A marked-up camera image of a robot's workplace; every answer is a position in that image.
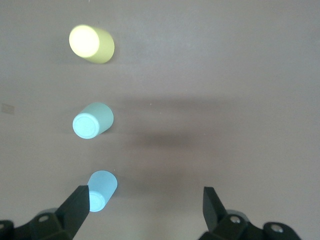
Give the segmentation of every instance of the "cylinder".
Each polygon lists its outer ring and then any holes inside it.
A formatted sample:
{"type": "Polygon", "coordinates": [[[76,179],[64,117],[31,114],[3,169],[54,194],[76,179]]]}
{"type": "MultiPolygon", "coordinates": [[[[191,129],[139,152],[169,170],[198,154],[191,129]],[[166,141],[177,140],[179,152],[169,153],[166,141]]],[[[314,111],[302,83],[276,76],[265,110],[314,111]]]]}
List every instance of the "cylinder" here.
{"type": "Polygon", "coordinates": [[[114,122],[110,107],[94,102],[85,107],[74,119],[73,130],[80,138],[92,139],[108,130],[114,122]]]}
{"type": "Polygon", "coordinates": [[[111,172],[100,170],[92,174],[88,182],[90,212],[101,211],[114,194],[117,186],[118,181],[111,172]]]}
{"type": "Polygon", "coordinates": [[[108,62],[115,52],[115,43],[109,32],[88,25],[78,25],[69,35],[72,51],[95,64],[108,62]]]}

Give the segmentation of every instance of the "yellow cylinder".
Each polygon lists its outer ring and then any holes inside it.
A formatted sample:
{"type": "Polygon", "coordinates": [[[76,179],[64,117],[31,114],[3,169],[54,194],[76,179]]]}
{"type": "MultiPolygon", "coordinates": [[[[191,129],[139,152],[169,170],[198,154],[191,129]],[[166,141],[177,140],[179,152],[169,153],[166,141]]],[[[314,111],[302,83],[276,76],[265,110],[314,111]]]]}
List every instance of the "yellow cylinder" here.
{"type": "Polygon", "coordinates": [[[108,62],[115,52],[115,43],[107,31],[88,25],[78,25],[69,35],[72,51],[95,64],[108,62]]]}

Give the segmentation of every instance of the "bolt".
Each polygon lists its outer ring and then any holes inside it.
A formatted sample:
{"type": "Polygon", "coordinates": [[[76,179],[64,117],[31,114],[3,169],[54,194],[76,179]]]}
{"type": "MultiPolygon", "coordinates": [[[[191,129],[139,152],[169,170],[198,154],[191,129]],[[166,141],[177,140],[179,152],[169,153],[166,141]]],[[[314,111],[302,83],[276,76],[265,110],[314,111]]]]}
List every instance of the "bolt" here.
{"type": "Polygon", "coordinates": [[[273,231],[275,231],[276,233],[283,233],[284,232],[284,229],[281,226],[277,225],[277,224],[272,224],[271,225],[271,229],[273,231]]]}
{"type": "Polygon", "coordinates": [[[240,218],[237,216],[232,216],[230,217],[231,222],[233,222],[234,224],[239,224],[241,223],[240,218]]]}

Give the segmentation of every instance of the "teal cylinder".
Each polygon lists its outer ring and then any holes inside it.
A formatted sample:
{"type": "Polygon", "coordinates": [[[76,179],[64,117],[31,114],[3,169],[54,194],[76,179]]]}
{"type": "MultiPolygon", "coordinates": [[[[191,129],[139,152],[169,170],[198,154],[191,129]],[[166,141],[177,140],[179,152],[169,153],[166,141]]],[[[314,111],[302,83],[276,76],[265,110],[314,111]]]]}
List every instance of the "teal cylinder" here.
{"type": "Polygon", "coordinates": [[[92,139],[108,130],[114,122],[110,107],[94,102],[85,107],[74,119],[73,130],[80,138],[92,139]]]}
{"type": "Polygon", "coordinates": [[[101,211],[118,186],[116,177],[108,171],[100,170],[93,173],[89,179],[90,212],[101,211]]]}

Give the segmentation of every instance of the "light blue cylinder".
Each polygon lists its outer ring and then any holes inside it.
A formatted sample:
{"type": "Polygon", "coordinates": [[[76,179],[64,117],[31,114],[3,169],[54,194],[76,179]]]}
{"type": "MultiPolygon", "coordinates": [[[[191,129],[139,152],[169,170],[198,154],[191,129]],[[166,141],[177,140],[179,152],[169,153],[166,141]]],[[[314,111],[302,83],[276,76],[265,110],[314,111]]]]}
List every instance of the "light blue cylinder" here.
{"type": "Polygon", "coordinates": [[[80,138],[92,139],[108,130],[113,122],[114,114],[110,107],[102,102],[94,102],[73,119],[72,127],[80,138]]]}
{"type": "Polygon", "coordinates": [[[88,182],[90,212],[101,211],[114,194],[117,186],[118,181],[111,172],[101,170],[92,174],[88,182]]]}

